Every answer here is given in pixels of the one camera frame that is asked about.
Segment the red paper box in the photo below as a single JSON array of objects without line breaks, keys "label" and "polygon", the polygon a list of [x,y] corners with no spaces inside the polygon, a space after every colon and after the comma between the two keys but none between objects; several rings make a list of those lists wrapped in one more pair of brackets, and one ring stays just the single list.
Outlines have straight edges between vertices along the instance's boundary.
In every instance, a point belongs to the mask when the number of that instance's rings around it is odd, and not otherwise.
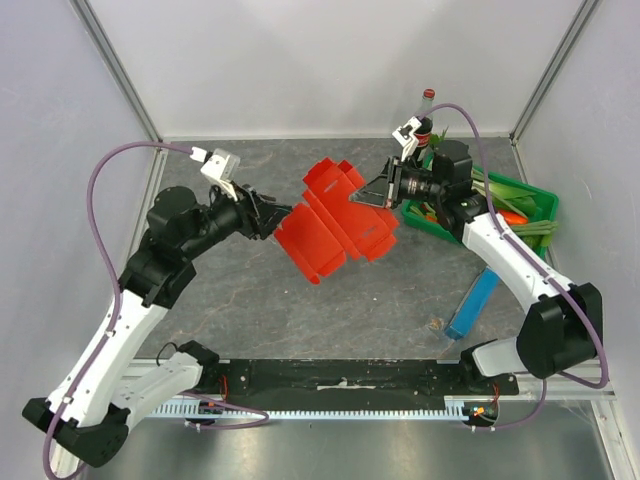
[{"label": "red paper box", "polygon": [[349,200],[365,185],[351,163],[326,157],[303,182],[303,201],[281,222],[274,237],[310,283],[319,284],[348,258],[372,262],[395,245],[399,221],[393,212]]}]

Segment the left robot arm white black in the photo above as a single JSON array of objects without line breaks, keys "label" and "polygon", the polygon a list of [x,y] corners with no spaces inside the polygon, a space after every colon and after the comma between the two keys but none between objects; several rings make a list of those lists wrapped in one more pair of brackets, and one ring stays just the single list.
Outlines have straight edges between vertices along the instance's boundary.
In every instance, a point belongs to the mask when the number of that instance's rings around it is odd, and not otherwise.
[{"label": "left robot arm white black", "polygon": [[146,337],[194,279],[194,260],[230,235],[267,239],[292,208],[248,185],[229,197],[210,190],[207,205],[184,186],[169,187],[147,213],[138,250],[115,283],[112,307],[66,379],[30,399],[23,417],[84,464],[99,468],[130,431],[173,396],[208,393],[219,382],[219,356],[191,340],[127,387],[119,383]]}]

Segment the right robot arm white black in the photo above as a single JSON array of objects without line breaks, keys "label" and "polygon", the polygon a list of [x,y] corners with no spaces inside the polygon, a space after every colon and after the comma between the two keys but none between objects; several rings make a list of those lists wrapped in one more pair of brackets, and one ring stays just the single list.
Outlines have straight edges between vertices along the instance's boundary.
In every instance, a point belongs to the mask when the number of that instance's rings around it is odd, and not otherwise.
[{"label": "right robot arm white black", "polygon": [[429,205],[438,223],[478,255],[509,288],[526,317],[517,336],[465,351],[458,381],[477,394],[494,377],[526,371],[538,379],[566,376],[570,368],[603,361],[603,307],[599,290],[577,285],[536,255],[496,213],[488,195],[473,186],[473,162],[466,144],[446,140],[431,166],[390,158],[381,173],[350,201],[393,209],[403,201]]}]

